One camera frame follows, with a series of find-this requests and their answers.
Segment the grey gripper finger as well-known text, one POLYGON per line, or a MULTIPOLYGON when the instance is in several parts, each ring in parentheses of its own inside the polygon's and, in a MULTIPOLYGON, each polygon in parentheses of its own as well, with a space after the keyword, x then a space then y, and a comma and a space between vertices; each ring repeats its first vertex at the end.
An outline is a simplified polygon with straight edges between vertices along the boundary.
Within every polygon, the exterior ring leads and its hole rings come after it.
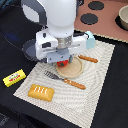
POLYGON ((48 53, 47 54, 47 62, 48 63, 54 63, 57 61, 57 55, 54 53, 48 53))
POLYGON ((68 58, 68 63, 72 63, 73 57, 74 57, 74 54, 69 56, 69 58, 68 58))

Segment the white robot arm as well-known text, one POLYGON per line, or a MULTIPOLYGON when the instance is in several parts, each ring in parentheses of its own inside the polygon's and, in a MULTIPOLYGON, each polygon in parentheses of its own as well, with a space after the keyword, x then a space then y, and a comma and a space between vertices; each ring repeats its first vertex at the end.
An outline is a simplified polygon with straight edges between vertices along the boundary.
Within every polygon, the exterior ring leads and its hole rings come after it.
POLYGON ((64 61, 85 51, 87 37, 73 36, 76 5, 76 0, 21 0, 25 16, 43 26, 35 39, 39 61, 64 61))

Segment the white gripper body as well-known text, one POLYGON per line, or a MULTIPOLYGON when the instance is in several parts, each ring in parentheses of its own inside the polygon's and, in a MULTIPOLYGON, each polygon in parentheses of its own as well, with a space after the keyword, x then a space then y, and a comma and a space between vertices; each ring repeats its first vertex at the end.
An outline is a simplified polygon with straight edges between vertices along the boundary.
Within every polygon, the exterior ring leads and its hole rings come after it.
POLYGON ((55 38, 47 29, 36 33, 36 57, 40 61, 47 62, 47 54, 57 55, 57 61, 68 60, 70 55, 79 54, 86 49, 86 36, 68 36, 67 38, 55 38))

